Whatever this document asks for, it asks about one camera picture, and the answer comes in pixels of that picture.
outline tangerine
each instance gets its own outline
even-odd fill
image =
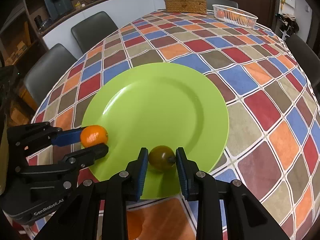
[[[90,125],[84,128],[80,134],[80,141],[84,148],[108,142],[108,133],[100,125]]]

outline checkered tablecloth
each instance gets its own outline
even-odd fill
[[[63,130],[80,127],[101,86],[129,68],[152,62],[191,67],[217,86],[227,103],[230,133],[210,174],[223,181],[240,179],[287,235],[301,240],[320,207],[319,105],[286,45],[261,25],[239,28],[216,20],[211,12],[152,12],[79,59],[48,94],[33,122],[49,121]],[[48,147],[28,161],[57,163],[77,149],[79,143]],[[80,172],[78,182],[87,178],[97,181],[88,168]],[[144,221],[139,240],[194,240],[197,208],[197,202],[181,195],[128,206]],[[32,226],[29,235],[49,217]],[[227,239],[224,215],[222,220]]]

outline green plate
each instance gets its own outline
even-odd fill
[[[109,134],[109,152],[90,167],[99,180],[125,170],[141,147],[183,147],[187,158],[209,172],[225,148],[229,117],[217,87],[198,71],[173,63],[129,69],[106,83],[91,100],[82,126],[98,124]],[[141,199],[180,192],[177,169],[148,165]]]

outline white plastic basket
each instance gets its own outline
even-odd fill
[[[214,17],[243,28],[253,29],[258,17],[246,11],[230,6],[213,4]]]

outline fruit in basket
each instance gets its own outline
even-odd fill
[[[225,12],[225,14],[226,14],[225,16],[226,16],[228,19],[232,20],[232,21],[236,21],[237,14],[236,14],[236,13],[233,13],[234,10],[233,10],[232,8],[227,8],[227,10],[230,11],[230,12]]]
[[[241,25],[247,25],[248,20],[247,20],[247,18],[246,18],[245,16],[240,16],[240,17],[239,17],[239,23],[240,23]]]
[[[254,21],[253,20],[248,20],[248,25],[253,27],[254,26]]]
[[[224,17],[224,11],[222,11],[222,10],[217,10],[217,17],[218,17],[218,18],[223,18],[223,17]]]
[[[167,146],[156,146],[149,153],[149,163],[159,171],[171,169],[175,162],[175,155]]]
[[[100,125],[90,125],[84,128],[80,134],[80,141],[84,148],[108,142],[108,133]]]

